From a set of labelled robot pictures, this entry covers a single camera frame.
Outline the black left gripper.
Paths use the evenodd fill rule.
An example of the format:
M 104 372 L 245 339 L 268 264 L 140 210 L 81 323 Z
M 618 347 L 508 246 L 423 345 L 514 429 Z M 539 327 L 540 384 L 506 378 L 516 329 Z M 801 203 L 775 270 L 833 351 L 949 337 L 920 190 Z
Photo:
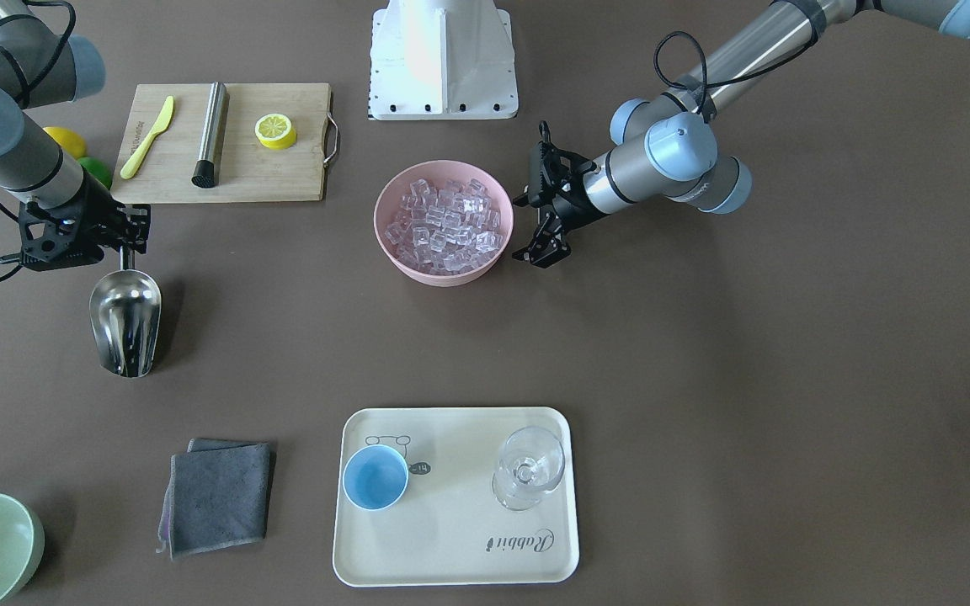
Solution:
M 529 244 L 513 252 L 512 258 L 549 268 L 570 256 L 566 233 L 606 214 L 590 203 L 584 185 L 584 176 L 598 168 L 596 161 L 553 145 L 547 120 L 540 120 L 538 133 L 540 141 L 529 153 L 529 183 L 514 204 L 536 208 L 539 222 Z

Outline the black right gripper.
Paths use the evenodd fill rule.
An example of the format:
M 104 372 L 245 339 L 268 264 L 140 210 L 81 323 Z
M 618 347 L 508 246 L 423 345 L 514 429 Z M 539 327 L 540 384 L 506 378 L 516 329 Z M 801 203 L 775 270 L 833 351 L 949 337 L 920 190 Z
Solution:
M 105 248 L 145 253 L 150 224 L 150 205 L 123 205 L 109 197 L 78 195 L 51 210 L 42 210 L 34 200 L 23 202 L 19 264 L 54 271 L 103 261 Z

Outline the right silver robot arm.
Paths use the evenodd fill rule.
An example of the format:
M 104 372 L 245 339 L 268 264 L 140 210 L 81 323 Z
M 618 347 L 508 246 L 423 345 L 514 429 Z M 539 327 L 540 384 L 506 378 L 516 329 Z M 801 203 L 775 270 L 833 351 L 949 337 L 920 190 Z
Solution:
M 35 7 L 35 1 L 0 1 L 0 188 L 19 202 L 8 218 L 20 237 L 19 252 L 0 257 L 0 265 L 54 271 L 96 264 L 112 249 L 128 269 L 146 251 L 150 208 L 116 202 L 27 115 L 30 108 L 100 92 L 103 57 L 73 33 L 76 19 L 57 34 Z

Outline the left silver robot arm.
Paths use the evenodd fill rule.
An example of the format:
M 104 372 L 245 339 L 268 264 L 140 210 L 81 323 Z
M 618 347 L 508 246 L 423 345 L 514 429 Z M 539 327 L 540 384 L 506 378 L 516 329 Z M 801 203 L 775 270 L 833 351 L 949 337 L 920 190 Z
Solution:
M 696 47 L 698 66 L 665 79 L 655 99 L 634 98 L 610 120 L 613 148 L 596 158 L 541 139 L 529 154 L 529 183 L 513 200 L 538 211 L 530 242 L 516 260 L 546 268 L 568 257 L 576 231 L 659 195 L 727 214 L 746 202 L 749 168 L 717 148 L 711 122 L 767 73 L 811 49 L 831 24 L 878 11 L 970 40 L 970 1 L 773 1 L 719 50 Z

